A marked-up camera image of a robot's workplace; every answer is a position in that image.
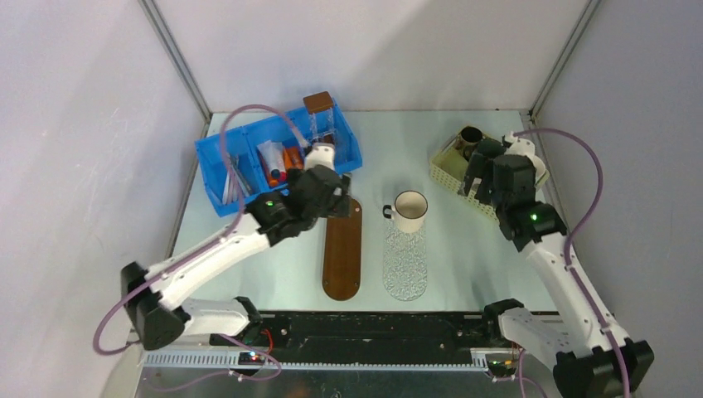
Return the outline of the brown wooden oval tray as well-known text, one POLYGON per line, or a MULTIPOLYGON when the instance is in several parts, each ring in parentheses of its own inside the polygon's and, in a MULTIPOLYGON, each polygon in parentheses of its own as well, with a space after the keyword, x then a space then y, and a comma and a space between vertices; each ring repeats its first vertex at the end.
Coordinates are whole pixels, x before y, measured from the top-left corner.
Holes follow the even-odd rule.
POLYGON ((361 204, 349 200, 347 217, 327 220, 322 265, 322 288, 336 301, 354 297, 361 285, 361 204))

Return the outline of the cream mug with black rim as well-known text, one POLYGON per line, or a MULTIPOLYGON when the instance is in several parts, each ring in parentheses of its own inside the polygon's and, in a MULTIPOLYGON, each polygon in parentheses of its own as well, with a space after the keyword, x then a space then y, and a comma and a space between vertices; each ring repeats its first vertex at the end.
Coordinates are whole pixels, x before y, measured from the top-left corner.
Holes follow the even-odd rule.
POLYGON ((392 204, 384 205, 382 214, 399 231, 413 234, 423 226, 428 209, 429 203, 422 193, 408 190, 399 193, 392 204))

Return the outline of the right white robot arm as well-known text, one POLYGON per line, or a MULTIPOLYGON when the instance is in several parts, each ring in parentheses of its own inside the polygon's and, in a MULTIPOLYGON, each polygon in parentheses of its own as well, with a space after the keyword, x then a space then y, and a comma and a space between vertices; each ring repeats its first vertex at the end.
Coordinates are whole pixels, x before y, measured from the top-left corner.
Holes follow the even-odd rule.
POLYGON ((483 338, 526 350, 551 369, 563 397, 629 397, 652 365, 653 350, 618 324, 584 274, 559 213, 537 200, 545 172, 526 139, 484 138, 470 151, 459 194, 494 210, 501 233, 532 264, 565 327, 554 329, 510 298, 484 308, 483 338))

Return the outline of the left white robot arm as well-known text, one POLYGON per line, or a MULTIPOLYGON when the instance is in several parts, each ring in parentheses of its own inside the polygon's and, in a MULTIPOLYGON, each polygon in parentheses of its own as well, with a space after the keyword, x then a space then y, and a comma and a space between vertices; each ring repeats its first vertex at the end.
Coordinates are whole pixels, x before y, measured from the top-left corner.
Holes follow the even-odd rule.
POLYGON ((136 262, 124 266, 124 308, 143 348, 156 351, 191 335, 222 334, 246 346, 258 342, 261 317, 248 298, 212 301, 192 294, 242 260, 312 229, 318 219, 348 216, 350 184, 350 176, 321 165, 296 169, 287 192, 258 195, 234 229, 225 227, 202 245, 148 268, 136 262))

